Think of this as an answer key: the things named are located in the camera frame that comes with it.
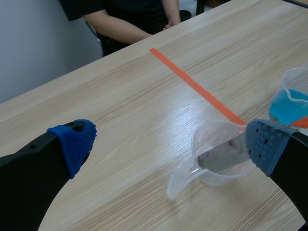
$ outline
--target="measuring cup handle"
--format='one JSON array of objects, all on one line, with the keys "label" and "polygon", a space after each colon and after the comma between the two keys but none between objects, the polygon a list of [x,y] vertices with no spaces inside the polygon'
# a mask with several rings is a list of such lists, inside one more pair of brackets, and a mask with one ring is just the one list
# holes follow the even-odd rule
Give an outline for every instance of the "measuring cup handle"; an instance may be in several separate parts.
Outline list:
[{"label": "measuring cup handle", "polygon": [[186,185],[207,171],[207,169],[200,168],[194,158],[190,158],[171,174],[167,190],[168,197],[174,199]]}]

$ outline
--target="blue rubber fingertip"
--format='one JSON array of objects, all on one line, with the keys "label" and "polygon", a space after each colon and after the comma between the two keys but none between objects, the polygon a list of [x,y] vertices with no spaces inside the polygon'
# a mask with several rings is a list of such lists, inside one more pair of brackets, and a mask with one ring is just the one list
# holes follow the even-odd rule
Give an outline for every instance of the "blue rubber fingertip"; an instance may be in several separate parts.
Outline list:
[{"label": "blue rubber fingertip", "polygon": [[246,127],[246,148],[252,162],[268,177],[274,171],[294,129],[256,119]]},{"label": "blue rubber fingertip", "polygon": [[70,179],[78,173],[83,159],[92,150],[96,137],[95,125],[86,119],[77,119],[75,121],[84,122],[82,131],[75,131],[70,127],[58,125],[49,128],[47,131],[58,136],[62,147],[62,154],[70,174]]}]

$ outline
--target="orange tape line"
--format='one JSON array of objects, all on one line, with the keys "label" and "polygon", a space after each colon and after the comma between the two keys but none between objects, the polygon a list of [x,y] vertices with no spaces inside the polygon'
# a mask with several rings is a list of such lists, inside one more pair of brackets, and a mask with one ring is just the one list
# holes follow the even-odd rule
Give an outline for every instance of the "orange tape line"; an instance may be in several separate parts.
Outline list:
[{"label": "orange tape line", "polygon": [[291,126],[298,128],[308,128],[308,116],[289,125],[289,127]]},{"label": "orange tape line", "polygon": [[217,110],[219,110],[226,118],[231,122],[246,125],[246,123],[239,118],[235,113],[233,113],[228,107],[223,105],[218,99],[201,87],[196,81],[194,81],[188,74],[177,67],[173,62],[171,62],[167,57],[165,57],[157,49],[152,48],[150,52],[155,55],[160,61],[162,61],[167,67],[169,67],[175,74],[177,74],[181,79],[183,79],[189,86],[191,86],[196,92],[202,95],[210,104],[212,104]]}]

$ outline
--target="clear plastic measuring cup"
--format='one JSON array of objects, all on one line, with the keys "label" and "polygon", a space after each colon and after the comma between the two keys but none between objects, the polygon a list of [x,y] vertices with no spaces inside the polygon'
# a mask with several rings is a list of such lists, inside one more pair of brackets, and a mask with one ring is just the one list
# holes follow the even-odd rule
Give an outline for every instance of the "clear plastic measuring cup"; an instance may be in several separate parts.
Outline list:
[{"label": "clear plastic measuring cup", "polygon": [[[208,185],[219,186],[252,171],[255,165],[246,151],[244,132],[245,126],[226,121],[201,125],[192,137],[191,158],[171,174],[168,197],[174,199],[197,177]],[[228,147],[212,150],[227,141]]]},{"label": "clear plastic measuring cup", "polygon": [[307,67],[293,68],[284,73],[269,112],[287,126],[308,116]]}]

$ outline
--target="person's arm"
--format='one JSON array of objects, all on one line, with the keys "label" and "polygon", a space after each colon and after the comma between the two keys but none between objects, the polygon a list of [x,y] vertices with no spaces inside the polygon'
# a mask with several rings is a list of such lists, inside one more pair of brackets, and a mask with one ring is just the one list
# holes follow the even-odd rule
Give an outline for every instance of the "person's arm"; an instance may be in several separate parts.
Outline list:
[{"label": "person's arm", "polygon": [[122,43],[132,44],[151,36],[131,23],[108,15],[106,10],[84,15],[83,18],[100,35]]},{"label": "person's arm", "polygon": [[162,0],[162,3],[167,19],[169,21],[169,24],[168,26],[166,25],[166,28],[181,23],[179,0]]}]

